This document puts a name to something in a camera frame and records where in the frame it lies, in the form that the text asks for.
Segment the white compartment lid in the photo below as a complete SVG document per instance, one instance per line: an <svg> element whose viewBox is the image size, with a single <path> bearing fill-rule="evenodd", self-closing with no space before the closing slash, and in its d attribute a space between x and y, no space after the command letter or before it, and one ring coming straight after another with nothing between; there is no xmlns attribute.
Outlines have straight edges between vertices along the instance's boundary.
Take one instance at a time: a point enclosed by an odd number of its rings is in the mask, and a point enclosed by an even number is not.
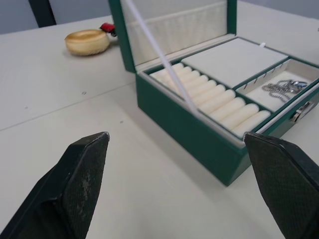
<svg viewBox="0 0 319 239"><path fill-rule="evenodd" d="M288 56L237 38L182 60L230 88Z"/></svg>

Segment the jewelry compartment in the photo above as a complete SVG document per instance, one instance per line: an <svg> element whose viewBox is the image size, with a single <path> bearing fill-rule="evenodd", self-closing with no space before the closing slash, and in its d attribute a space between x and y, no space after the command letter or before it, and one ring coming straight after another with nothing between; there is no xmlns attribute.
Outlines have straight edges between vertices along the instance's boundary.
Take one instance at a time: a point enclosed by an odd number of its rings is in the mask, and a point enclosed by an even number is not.
<svg viewBox="0 0 319 239"><path fill-rule="evenodd" d="M247 131L257 131L272 115L262 105L189 66L176 63L173 69L200 112L239 139ZM166 69L150 76L182 98Z"/></svg>
<svg viewBox="0 0 319 239"><path fill-rule="evenodd" d="M182 63L233 88L288 56L241 38L182 59Z"/></svg>
<svg viewBox="0 0 319 239"><path fill-rule="evenodd" d="M295 59L253 77L236 91L276 112L319 79L319 69Z"/></svg>

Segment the open lid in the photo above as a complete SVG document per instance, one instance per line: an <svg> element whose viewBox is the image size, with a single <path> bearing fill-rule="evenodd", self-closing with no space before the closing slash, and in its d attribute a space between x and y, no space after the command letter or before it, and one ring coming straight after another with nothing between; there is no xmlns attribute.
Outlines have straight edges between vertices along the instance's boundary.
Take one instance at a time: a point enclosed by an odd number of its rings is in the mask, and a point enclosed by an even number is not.
<svg viewBox="0 0 319 239"><path fill-rule="evenodd" d="M237 0L134 0L154 38L168 55L232 33L236 34ZM125 0L110 8L127 71L158 58Z"/></svg>

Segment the white rod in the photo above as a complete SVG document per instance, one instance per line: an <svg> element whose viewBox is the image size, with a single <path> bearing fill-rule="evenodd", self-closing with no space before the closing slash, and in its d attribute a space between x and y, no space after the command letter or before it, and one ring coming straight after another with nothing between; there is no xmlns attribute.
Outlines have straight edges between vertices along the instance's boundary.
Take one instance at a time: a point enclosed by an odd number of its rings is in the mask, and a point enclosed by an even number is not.
<svg viewBox="0 0 319 239"><path fill-rule="evenodd" d="M136 6L134 5L134 3L132 2L132 0L126 0L130 10L132 11L134 17L136 18L136 20L139 22L142 30L144 31L146 37L149 39L149 41L151 42L154 50L157 52L157 54L159 55L159 58L161 59L163 65L165 66L165 68L167 69L169 75L171 76L171 78L173 79L173 81L175 82L175 84L178 86L180 92L182 93L182 95L184 96L185 101L188 104L188 107L190 109L190 111L192 112L192 114L198 118L199 113L197 110L197 107L195 106L195 104L193 103L193 101L191 100L189 94L187 93L187 91L185 90L183 84L181 83L181 81L179 80L176 72L174 71L174 69L172 68L170 62L167 60L166 56L164 55L163 51L161 50L160 46L158 45L158 43L156 42L155 38L153 37L153 35L151 34L151 31L149 30L149 28L147 27L144 19L142 18L140 12L138 11L138 9L136 8Z"/></svg>

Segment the white wall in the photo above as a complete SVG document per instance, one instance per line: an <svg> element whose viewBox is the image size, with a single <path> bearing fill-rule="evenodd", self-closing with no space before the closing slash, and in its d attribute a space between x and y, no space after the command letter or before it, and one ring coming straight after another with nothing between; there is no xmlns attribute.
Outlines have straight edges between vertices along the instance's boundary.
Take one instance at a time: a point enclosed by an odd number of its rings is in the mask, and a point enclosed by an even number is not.
<svg viewBox="0 0 319 239"><path fill-rule="evenodd" d="M293 14L319 19L319 0L243 0Z"/></svg>
<svg viewBox="0 0 319 239"><path fill-rule="evenodd" d="M50 0L56 24L111 14L108 0Z"/></svg>
<svg viewBox="0 0 319 239"><path fill-rule="evenodd" d="M0 0L0 34L38 28L28 0Z"/></svg>

